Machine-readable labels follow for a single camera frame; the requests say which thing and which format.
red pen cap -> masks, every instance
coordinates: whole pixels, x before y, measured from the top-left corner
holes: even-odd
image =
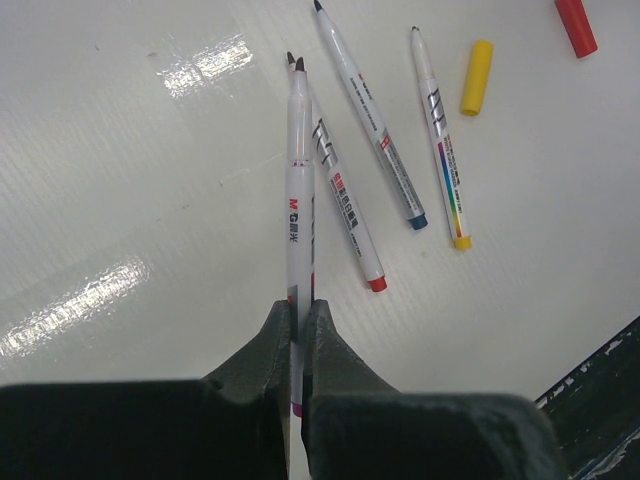
[[[387,288],[387,281],[384,279],[384,276],[382,276],[380,278],[376,278],[375,280],[371,280],[369,282],[369,285],[371,286],[371,290],[379,293]]]
[[[595,52],[598,44],[591,31],[582,0],[555,0],[556,8],[569,35],[576,57],[582,58]]]

marker barrel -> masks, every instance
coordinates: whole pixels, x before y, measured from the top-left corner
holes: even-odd
[[[331,193],[336,201],[336,206],[349,235],[351,245],[358,257],[360,268],[371,289],[374,292],[381,292],[387,288],[382,264],[371,240],[371,235],[360,207],[358,207],[356,197],[347,181],[345,169],[338,160],[322,118],[318,120],[315,126],[313,138],[318,146],[318,161],[322,163],[326,170]]]
[[[287,298],[291,306],[291,402],[302,414],[306,322],[314,300],[314,169],[311,97],[306,72],[292,75],[288,103],[286,173]]]
[[[324,10],[318,11],[320,31],[338,69],[342,83],[364,126],[378,161],[391,185],[403,214],[414,230],[427,226],[427,219],[411,179],[384,125],[358,66],[348,53],[346,44]]]
[[[433,147],[433,154],[438,167],[438,176],[440,177],[444,205],[447,210],[451,238],[458,250],[467,250],[471,248],[471,236],[462,207],[460,176],[458,175],[453,144],[447,128],[447,117],[442,106],[440,89],[435,77],[420,82],[420,93],[427,123],[429,124],[431,146]]]

blue end cap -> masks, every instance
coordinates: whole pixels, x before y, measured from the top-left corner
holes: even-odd
[[[412,218],[411,220],[409,220],[409,223],[414,230],[422,230],[424,227],[429,225],[429,222],[427,222],[427,217],[424,213],[419,217]]]

rainbow stripe label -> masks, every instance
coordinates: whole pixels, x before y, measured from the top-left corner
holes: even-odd
[[[454,188],[452,172],[447,164],[447,155],[444,151],[443,142],[438,143],[438,152],[440,153],[440,161],[442,162],[442,173],[444,175],[444,182],[447,185],[447,198],[451,206],[451,218],[456,228],[456,235],[458,238],[462,238],[462,224],[460,223],[460,213],[462,212],[462,203],[460,202],[460,194],[458,190]]]

yellow marker cap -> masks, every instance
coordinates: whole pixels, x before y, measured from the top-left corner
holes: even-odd
[[[471,237],[456,238],[453,244],[458,250],[469,250],[471,248]]]
[[[467,80],[464,84],[464,94],[460,104],[460,113],[473,117],[480,113],[484,92],[487,89],[493,44],[486,40],[478,40],[471,51]]]

